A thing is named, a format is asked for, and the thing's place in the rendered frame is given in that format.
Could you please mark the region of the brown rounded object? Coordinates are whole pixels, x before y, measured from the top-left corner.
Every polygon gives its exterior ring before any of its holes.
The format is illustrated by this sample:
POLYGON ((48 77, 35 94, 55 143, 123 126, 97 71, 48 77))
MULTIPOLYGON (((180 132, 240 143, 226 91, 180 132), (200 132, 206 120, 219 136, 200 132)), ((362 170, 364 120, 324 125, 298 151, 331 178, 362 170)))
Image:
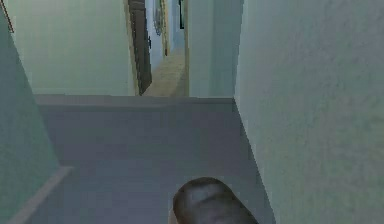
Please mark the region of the brown rounded object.
POLYGON ((175 224, 259 224, 224 182, 199 177, 183 184, 172 201, 175 224))

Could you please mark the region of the dark brown room door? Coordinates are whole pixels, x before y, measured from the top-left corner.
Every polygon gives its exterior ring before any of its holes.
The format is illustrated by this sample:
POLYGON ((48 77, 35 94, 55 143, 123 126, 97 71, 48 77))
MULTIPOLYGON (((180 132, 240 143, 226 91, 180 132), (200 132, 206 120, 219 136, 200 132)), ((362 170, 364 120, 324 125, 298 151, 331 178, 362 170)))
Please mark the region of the dark brown room door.
POLYGON ((145 0, 128 0, 139 94, 152 83, 145 0))

